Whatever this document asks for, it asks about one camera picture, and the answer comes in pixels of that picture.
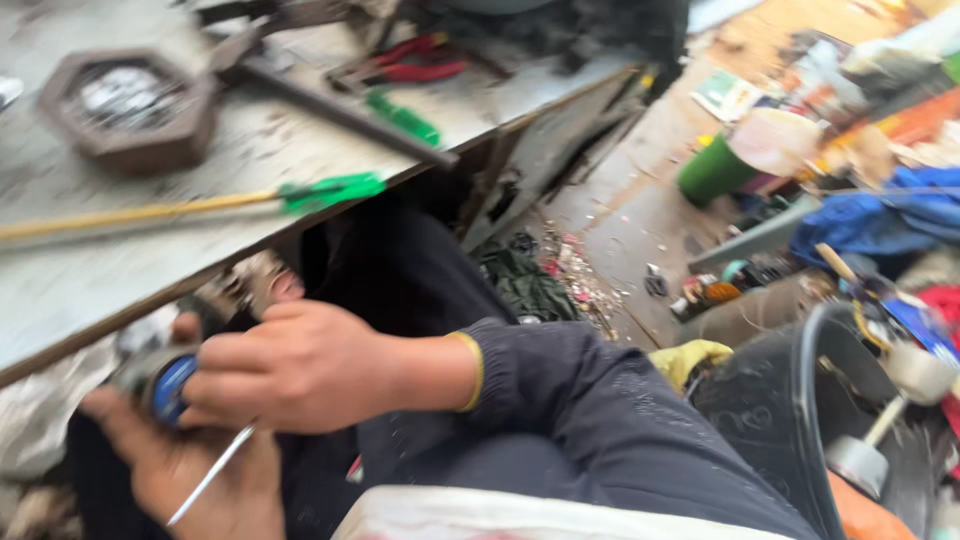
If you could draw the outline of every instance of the blue cloth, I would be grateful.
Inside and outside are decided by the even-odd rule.
[[[960,168],[910,170],[900,167],[887,189],[960,188]],[[814,246],[825,242],[837,253],[889,256],[960,244],[960,193],[876,195],[867,192],[827,197],[804,218],[790,241],[794,257],[829,268]]]

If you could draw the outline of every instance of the workbench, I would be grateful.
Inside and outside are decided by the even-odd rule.
[[[150,46],[191,72],[202,70],[214,43],[198,31],[187,7],[163,0],[0,5],[5,43],[0,73],[22,79],[26,88],[0,112],[0,223],[263,190],[369,170],[395,185],[426,168],[256,88],[224,95],[201,165],[150,179],[109,174],[79,156],[37,115],[44,82],[71,52]],[[288,76],[322,91],[329,91],[322,77],[327,69],[362,52],[342,24],[271,39],[298,58]],[[490,73],[471,67],[443,82],[396,88],[391,99],[435,124],[445,149],[463,152],[508,128],[539,125],[523,136],[530,149],[552,144],[549,139],[538,143],[536,137],[563,124],[562,115],[550,118],[549,112],[600,88],[593,100],[600,105],[585,112],[595,116],[636,74],[634,59],[613,52],[573,75],[557,73],[556,59],[508,57],[498,58],[516,72],[506,83],[494,86]],[[355,98],[339,99],[362,107]],[[577,125],[566,121],[568,131]],[[548,167],[550,156],[528,150],[527,166]],[[283,234],[348,206],[292,217],[264,205],[0,246],[0,385],[119,330]]]

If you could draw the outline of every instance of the red-handled pliers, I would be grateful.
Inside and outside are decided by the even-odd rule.
[[[435,32],[407,39],[357,70],[367,85],[383,83],[425,83],[463,73],[467,62],[452,47],[445,46],[447,36]],[[401,63],[409,56],[420,56],[425,63]]]

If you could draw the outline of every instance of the floor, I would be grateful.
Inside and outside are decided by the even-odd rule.
[[[552,220],[580,237],[594,272],[611,289],[630,293],[611,320],[625,345],[670,347],[677,332],[671,300],[643,289],[647,263],[660,267],[676,294],[688,275],[686,260],[715,246],[737,214],[728,198],[696,209],[675,181],[693,155],[690,142],[721,127],[687,96],[713,69],[706,55],[694,61],[584,183],[567,186],[549,204],[539,203],[507,231],[536,236],[544,221]]]
[[[647,263],[660,267],[672,298],[688,277],[686,261],[716,246],[736,217],[729,197],[705,209],[690,205],[676,177],[693,156],[698,135],[714,135],[721,123],[689,98],[716,67],[763,87],[783,68],[779,50],[790,35],[816,29],[850,44],[902,31],[888,17],[871,15],[845,0],[766,0],[688,43],[691,63],[666,95],[580,184],[551,203],[540,202],[500,236],[519,230],[537,235],[546,220],[576,234],[593,269],[611,290],[627,290],[611,323],[624,345],[656,350],[675,345],[679,323],[670,299],[643,289]]]

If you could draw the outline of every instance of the pliers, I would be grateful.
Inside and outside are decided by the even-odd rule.
[[[327,78],[336,86],[357,90],[360,86],[426,83],[453,77],[464,72],[467,62],[446,43],[444,32],[407,39],[380,56],[331,72]],[[414,55],[428,63],[402,63]]]

